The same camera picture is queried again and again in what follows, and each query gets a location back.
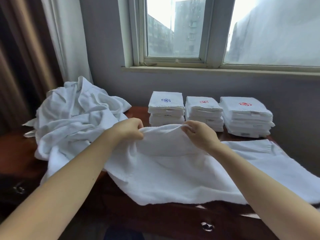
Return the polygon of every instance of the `embroidered logo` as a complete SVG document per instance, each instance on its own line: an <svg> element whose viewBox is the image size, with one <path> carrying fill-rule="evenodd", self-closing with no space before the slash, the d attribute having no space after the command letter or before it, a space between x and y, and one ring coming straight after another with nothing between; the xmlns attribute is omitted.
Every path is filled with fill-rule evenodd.
<svg viewBox="0 0 320 240"><path fill-rule="evenodd" d="M252 106L252 104L249 104L249 103L239 103L239 104L244 106Z"/></svg>

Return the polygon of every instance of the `hand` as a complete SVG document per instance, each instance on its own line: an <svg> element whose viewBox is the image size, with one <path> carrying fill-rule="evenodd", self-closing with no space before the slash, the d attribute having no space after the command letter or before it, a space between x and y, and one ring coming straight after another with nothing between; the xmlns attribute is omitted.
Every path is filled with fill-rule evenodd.
<svg viewBox="0 0 320 240"><path fill-rule="evenodd" d="M143 128L141 119L131 118L114 124L110 129L114 135L122 140L142 140L143 134L139 129Z"/></svg>
<svg viewBox="0 0 320 240"><path fill-rule="evenodd" d="M181 127L196 147L208 152L210 149L219 147L222 144L217 134L207 124L193 120L188 120L184 122L184 124L192 128L191 131L190 128L186 126Z"/></svg>

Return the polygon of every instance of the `metal drawer handle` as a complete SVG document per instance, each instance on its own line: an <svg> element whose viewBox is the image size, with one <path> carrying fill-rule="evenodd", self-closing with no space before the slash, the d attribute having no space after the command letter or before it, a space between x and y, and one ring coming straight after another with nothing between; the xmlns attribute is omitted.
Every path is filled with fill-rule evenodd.
<svg viewBox="0 0 320 240"><path fill-rule="evenodd" d="M214 226L213 225L210 225L206 222L201 222L201 226L202 226L202 229L207 231L207 232L212 232L212 230L214 229Z"/></svg>
<svg viewBox="0 0 320 240"><path fill-rule="evenodd" d="M14 186L13 189L17 194L20 194L20 195L23 195L26 192L26 190L20 186Z"/></svg>

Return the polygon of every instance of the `desk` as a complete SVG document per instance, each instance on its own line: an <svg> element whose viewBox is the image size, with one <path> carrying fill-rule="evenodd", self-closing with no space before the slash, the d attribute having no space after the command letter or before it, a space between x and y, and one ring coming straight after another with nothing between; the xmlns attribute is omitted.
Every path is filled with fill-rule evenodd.
<svg viewBox="0 0 320 240"><path fill-rule="evenodd" d="M149 126L147 107L132 107L126 115L139 118L144 126ZM46 172L47 162L34 157L35 139L23 137L29 130L22 128L0 137L1 203L20 204ZM221 141L252 140L230 135L226 130L218 133L218 137ZM140 206L106 172L101 172L82 208L89 214L106 216L112 224L181 240L277 239L261 220L241 216L253 213L248 205L215 201L202 204L201 208L178 203ZM202 222L214 225L214 229L205 231Z"/></svg>

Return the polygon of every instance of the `window glass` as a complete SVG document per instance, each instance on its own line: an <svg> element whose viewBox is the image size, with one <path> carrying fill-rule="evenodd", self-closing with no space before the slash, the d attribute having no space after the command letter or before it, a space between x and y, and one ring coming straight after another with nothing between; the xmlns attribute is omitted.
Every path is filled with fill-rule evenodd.
<svg viewBox="0 0 320 240"><path fill-rule="evenodd" d="M224 64L320 66L320 0L235 0Z"/></svg>
<svg viewBox="0 0 320 240"><path fill-rule="evenodd" d="M146 0L148 56L199 57L206 0Z"/></svg>

